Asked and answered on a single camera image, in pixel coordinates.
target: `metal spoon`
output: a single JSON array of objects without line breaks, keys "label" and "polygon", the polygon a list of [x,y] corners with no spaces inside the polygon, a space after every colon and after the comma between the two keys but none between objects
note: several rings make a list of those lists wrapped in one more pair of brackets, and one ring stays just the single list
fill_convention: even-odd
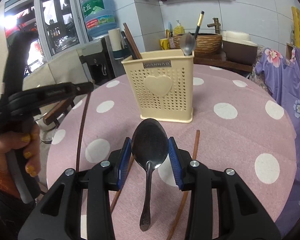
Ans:
[{"label": "metal spoon", "polygon": [[146,171],[146,196],[140,217],[140,229],[148,230],[151,224],[150,197],[152,172],[167,158],[168,138],[160,123],[155,119],[143,120],[132,136],[132,155]]},{"label": "metal spoon", "polygon": [[182,49],[183,54],[185,56],[189,56],[192,54],[192,51],[195,50],[197,46],[197,41],[195,37],[191,33],[183,34],[180,37],[180,48]]}]

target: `bottle label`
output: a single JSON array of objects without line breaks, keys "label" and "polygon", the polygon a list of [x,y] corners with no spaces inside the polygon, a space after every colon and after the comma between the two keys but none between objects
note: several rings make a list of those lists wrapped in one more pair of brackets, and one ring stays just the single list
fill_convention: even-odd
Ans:
[{"label": "bottle label", "polygon": [[103,0],[90,0],[82,5],[84,17],[104,9],[105,5],[103,4]]},{"label": "bottle label", "polygon": [[108,15],[103,15],[103,16],[96,17],[92,20],[87,21],[86,22],[86,27],[87,27],[88,30],[91,30],[94,27],[98,27],[98,26],[101,26],[103,24],[112,23],[112,22],[115,22],[114,15],[113,14],[108,14]]}]

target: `pink polka dot tablecloth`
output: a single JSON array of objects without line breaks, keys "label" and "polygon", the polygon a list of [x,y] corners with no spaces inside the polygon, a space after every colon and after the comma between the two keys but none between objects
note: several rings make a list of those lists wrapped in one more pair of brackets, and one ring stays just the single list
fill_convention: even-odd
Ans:
[{"label": "pink polka dot tablecloth", "polygon": [[[178,147],[192,155],[196,130],[200,130],[197,160],[214,170],[235,169],[275,221],[288,199],[297,169],[296,134],[289,116],[260,87],[236,73],[194,65],[193,83],[193,121],[161,122],[168,137],[173,136]],[[53,138],[47,163],[48,187],[65,169],[75,168],[84,104],[85,99],[69,112]],[[87,110],[80,170],[92,168],[120,149],[141,121],[126,75],[96,89]],[[146,173],[135,162],[112,214],[116,240],[167,238],[183,195],[174,182],[169,157],[153,173],[152,224],[142,232],[139,220],[145,185]],[[114,194],[110,192],[110,201]],[[172,239],[185,237],[189,203],[190,197]],[[217,206],[213,210],[217,237]],[[85,221],[84,203],[83,238]]]}]

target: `beige plastic basket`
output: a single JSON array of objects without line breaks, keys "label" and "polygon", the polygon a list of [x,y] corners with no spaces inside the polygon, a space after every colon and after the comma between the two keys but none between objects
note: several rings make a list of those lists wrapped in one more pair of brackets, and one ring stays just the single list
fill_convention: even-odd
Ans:
[{"label": "beige plastic basket", "polygon": [[181,49],[141,53],[142,59],[122,61],[141,118],[192,121],[193,59]]}]

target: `orange sleeve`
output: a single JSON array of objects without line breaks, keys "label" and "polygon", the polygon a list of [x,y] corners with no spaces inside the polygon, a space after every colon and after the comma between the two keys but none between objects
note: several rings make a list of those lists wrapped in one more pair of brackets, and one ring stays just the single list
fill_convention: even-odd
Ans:
[{"label": "orange sleeve", "polygon": [[0,190],[15,198],[21,198],[9,171],[0,171]]}]

